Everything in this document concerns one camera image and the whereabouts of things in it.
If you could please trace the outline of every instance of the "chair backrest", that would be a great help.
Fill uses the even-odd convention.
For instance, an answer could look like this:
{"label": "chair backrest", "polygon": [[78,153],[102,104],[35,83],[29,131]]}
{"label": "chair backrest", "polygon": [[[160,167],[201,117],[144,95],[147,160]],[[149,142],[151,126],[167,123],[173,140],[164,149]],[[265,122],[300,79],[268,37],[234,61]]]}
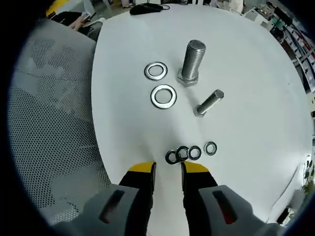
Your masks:
{"label": "chair backrest", "polygon": [[12,156],[25,190],[51,224],[72,220],[110,183],[92,120],[94,51],[95,42],[83,34],[42,20],[12,75]]}

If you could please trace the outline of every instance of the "white table surface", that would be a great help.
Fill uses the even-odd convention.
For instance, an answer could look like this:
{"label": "white table surface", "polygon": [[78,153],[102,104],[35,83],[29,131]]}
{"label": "white table surface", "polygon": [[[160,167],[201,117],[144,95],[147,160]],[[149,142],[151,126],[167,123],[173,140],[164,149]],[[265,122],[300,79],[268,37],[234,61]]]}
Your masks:
{"label": "white table surface", "polygon": [[[170,6],[160,13],[121,14],[105,21],[100,32],[92,109],[110,180],[118,184],[132,165],[156,161],[148,235],[188,236],[181,166],[167,164],[165,154],[180,145],[203,148],[214,141],[217,153],[202,154],[196,162],[218,184],[250,202],[263,221],[279,216],[283,208],[274,212],[275,202],[279,204],[297,167],[312,152],[311,117],[299,75],[281,45],[256,23],[212,7]],[[184,88],[176,77],[192,39],[204,42],[207,51],[199,83]],[[154,61],[168,67],[158,82],[143,73]],[[160,110],[150,101],[152,89],[160,84],[177,92],[170,109]],[[224,99],[204,118],[195,117],[193,107],[216,89],[224,92]]]}

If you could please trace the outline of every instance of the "small washer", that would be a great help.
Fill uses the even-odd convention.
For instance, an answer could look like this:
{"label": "small washer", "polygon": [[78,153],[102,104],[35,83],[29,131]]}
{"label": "small washer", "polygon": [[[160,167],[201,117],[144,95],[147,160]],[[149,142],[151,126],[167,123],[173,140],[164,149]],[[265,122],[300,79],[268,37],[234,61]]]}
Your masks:
{"label": "small washer", "polygon": [[[213,146],[213,151],[212,152],[208,152],[208,147],[209,146]],[[217,152],[217,150],[218,150],[218,147],[217,147],[217,145],[216,145],[216,143],[215,142],[207,142],[206,144],[205,144],[205,147],[204,147],[204,152],[205,152],[205,154],[207,155],[207,156],[213,156],[214,154],[216,154],[216,152]]]}
{"label": "small washer", "polygon": [[167,162],[168,164],[170,164],[170,165],[175,165],[175,164],[179,163],[179,160],[178,160],[177,158],[176,158],[175,161],[171,161],[171,160],[169,159],[169,156],[170,156],[171,154],[175,154],[175,151],[174,151],[174,150],[170,150],[170,151],[167,152],[167,154],[165,155],[165,160],[166,160],[166,162]]}
{"label": "small washer", "polygon": [[[153,66],[159,66],[162,68],[162,73],[160,73],[159,75],[152,75],[150,74],[149,70],[153,67]],[[167,74],[167,67],[164,63],[156,61],[156,62],[152,62],[150,64],[148,64],[146,66],[146,68],[144,69],[144,75],[150,79],[150,80],[161,80],[164,78],[164,76]]]}
{"label": "small washer", "polygon": [[[179,152],[181,150],[185,150],[186,151],[186,156],[185,157],[181,157],[181,155],[179,154]],[[186,161],[188,159],[188,147],[187,146],[180,146],[176,152],[175,152],[175,156],[176,156],[176,160],[179,161]]]}
{"label": "small washer", "polygon": [[[171,93],[171,99],[167,103],[159,103],[157,101],[156,94],[160,90],[167,90]],[[177,99],[177,93],[176,93],[175,89],[173,89],[170,85],[156,86],[151,92],[151,101],[152,101],[153,105],[155,105],[157,108],[160,108],[160,109],[170,108],[171,106],[173,106],[175,104],[176,99]]]}
{"label": "small washer", "polygon": [[[192,152],[193,150],[197,150],[197,151],[198,151],[198,155],[195,156],[195,157],[193,157],[193,156],[191,155],[191,152]],[[200,147],[198,147],[198,146],[191,146],[191,147],[189,148],[189,150],[188,150],[188,157],[189,157],[189,159],[192,160],[192,161],[198,160],[198,159],[201,157],[201,149],[200,149]]]}

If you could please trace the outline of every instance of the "stainless steel bolt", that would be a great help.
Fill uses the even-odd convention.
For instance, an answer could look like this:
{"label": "stainless steel bolt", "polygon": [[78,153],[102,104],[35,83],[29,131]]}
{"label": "stainless steel bolt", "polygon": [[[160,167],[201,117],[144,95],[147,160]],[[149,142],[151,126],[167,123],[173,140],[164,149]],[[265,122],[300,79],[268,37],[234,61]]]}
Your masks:
{"label": "stainless steel bolt", "polygon": [[188,43],[183,68],[179,69],[178,82],[189,86],[198,82],[198,68],[206,52],[206,45],[199,40]]}
{"label": "stainless steel bolt", "polygon": [[203,117],[207,110],[224,98],[224,93],[217,89],[201,105],[196,106],[194,113],[198,117]]}

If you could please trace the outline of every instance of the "mesh chair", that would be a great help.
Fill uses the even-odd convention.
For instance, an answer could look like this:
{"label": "mesh chair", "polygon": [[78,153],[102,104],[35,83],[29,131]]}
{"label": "mesh chair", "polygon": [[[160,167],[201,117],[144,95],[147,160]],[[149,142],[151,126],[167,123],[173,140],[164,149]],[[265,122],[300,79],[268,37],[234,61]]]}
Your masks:
{"label": "mesh chair", "polygon": [[110,183],[92,120],[94,50],[88,37],[43,20],[13,71],[11,152],[29,197],[50,224],[75,218]]}

